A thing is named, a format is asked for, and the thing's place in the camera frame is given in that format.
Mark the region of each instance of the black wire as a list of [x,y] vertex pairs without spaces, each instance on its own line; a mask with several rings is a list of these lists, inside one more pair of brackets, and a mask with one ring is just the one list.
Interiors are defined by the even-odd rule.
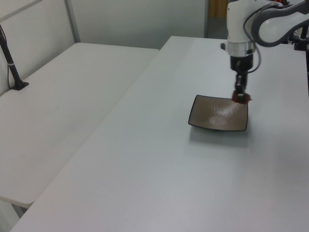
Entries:
[[8,87],[9,87],[9,89],[11,89],[11,87],[10,87],[10,80],[9,80],[9,65],[8,65]]
[[261,56],[260,49],[256,46],[256,42],[254,41],[254,39],[253,39],[253,38],[249,35],[249,33],[247,32],[246,24],[247,24],[248,20],[249,20],[253,15],[255,15],[256,13],[258,13],[261,9],[262,9],[262,7],[261,7],[260,9],[256,10],[256,11],[254,11],[254,12],[245,20],[245,22],[243,23],[243,30],[245,31],[246,35],[247,35],[248,38],[250,39],[251,43],[254,44],[254,48],[256,49],[257,54],[258,54],[258,57],[259,57],[259,62],[258,62],[258,64],[257,64],[257,67],[256,67],[254,70],[249,71],[248,74],[249,74],[249,73],[253,73],[253,72],[255,72],[256,70],[258,70],[258,68],[261,66],[261,63],[262,63],[262,56]]
[[1,32],[2,32],[2,34],[3,34],[3,36],[4,36],[5,42],[6,42],[6,44],[7,44],[7,41],[6,41],[6,36],[5,36],[4,30],[2,29],[1,24],[0,24],[0,30],[1,30]]
[[[290,6],[292,6],[292,5],[286,5],[286,6],[280,6],[280,7],[278,7],[278,6],[276,6],[276,5],[273,5],[273,6],[270,6],[268,9],[270,9],[270,8],[284,9],[284,8],[288,8],[288,7],[290,7]],[[258,70],[258,68],[261,66],[261,63],[262,63],[262,56],[261,56],[260,49],[259,49],[259,48],[257,47],[257,45],[256,45],[256,42],[254,41],[254,39],[253,39],[253,38],[250,36],[250,34],[248,33],[248,31],[247,31],[247,29],[246,29],[246,24],[247,24],[247,22],[249,21],[249,19],[250,19],[253,15],[255,15],[256,13],[258,13],[258,12],[259,12],[261,9],[263,9],[263,8],[264,8],[264,6],[261,7],[260,9],[256,10],[256,11],[254,11],[254,12],[245,20],[245,22],[243,23],[243,30],[245,31],[246,35],[247,35],[248,38],[250,39],[251,43],[254,44],[254,48],[256,49],[257,54],[258,54],[258,57],[259,57],[259,62],[258,62],[257,67],[256,67],[255,69],[253,69],[252,71],[249,71],[248,74],[249,74],[249,73],[253,73],[253,72],[255,72],[256,70]]]

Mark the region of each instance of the white wall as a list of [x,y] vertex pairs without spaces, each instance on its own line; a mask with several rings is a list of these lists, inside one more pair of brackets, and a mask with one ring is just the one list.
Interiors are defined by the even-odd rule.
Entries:
[[68,0],[80,41],[160,49],[170,36],[204,37],[205,0]]
[[36,0],[0,0],[0,19]]
[[[3,4],[15,0],[1,1],[1,8],[12,10]],[[40,1],[0,23],[22,79],[74,44],[64,0]],[[6,60],[0,49],[0,95],[7,90],[6,74]]]

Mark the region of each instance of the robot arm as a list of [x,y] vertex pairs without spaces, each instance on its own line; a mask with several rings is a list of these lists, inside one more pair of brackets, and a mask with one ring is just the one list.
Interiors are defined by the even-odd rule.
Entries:
[[283,6],[269,0],[230,0],[227,9],[228,39],[221,48],[231,56],[231,69],[237,72],[236,95],[244,102],[253,53],[258,43],[274,47],[298,28],[309,24],[309,0]]

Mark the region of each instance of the square plate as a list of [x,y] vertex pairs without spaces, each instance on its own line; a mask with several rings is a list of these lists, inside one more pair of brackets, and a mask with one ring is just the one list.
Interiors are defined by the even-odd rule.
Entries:
[[189,125],[216,131],[245,131],[248,125],[248,104],[197,95]]

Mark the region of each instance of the black pole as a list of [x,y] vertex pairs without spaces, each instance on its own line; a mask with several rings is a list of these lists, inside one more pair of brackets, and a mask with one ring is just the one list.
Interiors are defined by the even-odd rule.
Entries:
[[297,51],[307,51],[307,41],[306,41],[306,37],[307,37],[307,33],[308,33],[308,25],[303,27],[303,30],[301,32],[301,36],[299,38],[299,41],[297,43],[295,43],[294,49]]
[[15,80],[15,85],[11,89],[22,90],[24,87],[29,85],[29,83],[23,82],[20,79],[18,71],[17,71],[15,64],[14,64],[13,58],[11,56],[10,50],[8,48],[7,41],[6,41],[6,38],[4,36],[4,32],[2,31],[1,27],[0,27],[0,45],[1,45],[2,51],[4,53],[4,56],[6,58],[6,61],[9,65],[9,67],[10,67],[12,76]]

